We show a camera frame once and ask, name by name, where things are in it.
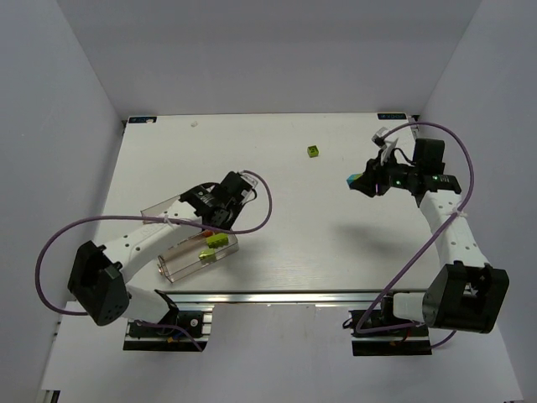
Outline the green and teal lego stack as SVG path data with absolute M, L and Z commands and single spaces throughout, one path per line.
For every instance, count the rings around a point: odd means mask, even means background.
M 353 183 L 357 181 L 362 176 L 362 173 L 360 174 L 352 174 L 347 177 L 347 185 L 350 189 L 353 189 Z

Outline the lime green lego plate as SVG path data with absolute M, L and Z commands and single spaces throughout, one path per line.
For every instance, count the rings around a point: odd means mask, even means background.
M 229 238 L 225 233 L 214 233 L 206 238 L 206 244 L 210 249 L 218 249 L 227 246 Z

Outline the lime green curved lego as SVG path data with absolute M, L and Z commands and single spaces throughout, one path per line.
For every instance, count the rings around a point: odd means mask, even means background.
M 213 248 L 204 249 L 200 251 L 198 258 L 203 264 L 209 264 L 210 262 L 217 261 L 217 251 Z

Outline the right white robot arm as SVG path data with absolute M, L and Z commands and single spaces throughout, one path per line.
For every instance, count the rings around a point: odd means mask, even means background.
M 489 333 L 506 296 L 509 279 L 482 253 L 462 214 L 458 180 L 444 172 L 445 144 L 417 139 L 411 161 L 400 163 L 396 143 L 386 142 L 364 172 L 348 177 L 350 189 L 375 197 L 389 189 L 408 191 L 429 224 L 440 271 L 423 292 L 388 292 L 379 326 L 425 324 L 431 328 Z

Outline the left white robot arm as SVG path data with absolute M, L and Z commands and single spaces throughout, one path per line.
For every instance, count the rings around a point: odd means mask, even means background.
M 68 281 L 70 293 L 100 327 L 120 317 L 170 324 L 177 313 L 171 299 L 161 291 L 130 285 L 130 280 L 203 229 L 231 229 L 257 183 L 245 172 L 231 171 L 211 188 L 199 185 L 183 192 L 131 233 L 102 245 L 82 244 Z

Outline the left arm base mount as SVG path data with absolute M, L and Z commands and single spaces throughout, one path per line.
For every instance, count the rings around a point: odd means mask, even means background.
M 130 320 L 123 351 L 202 353 L 211 333 L 211 308 L 178 307 L 165 293 L 157 294 L 166 302 L 167 313 L 155 324 Z

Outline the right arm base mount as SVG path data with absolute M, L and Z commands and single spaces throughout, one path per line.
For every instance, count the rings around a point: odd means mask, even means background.
M 352 337 L 354 357 L 403 357 L 432 354 L 429 330 L 426 326 L 413 326 L 412 321 L 399 319 L 393 314 L 393 298 L 385 297 L 372 311 L 358 330 L 358 322 L 366 310 L 350 310 L 342 323 Z

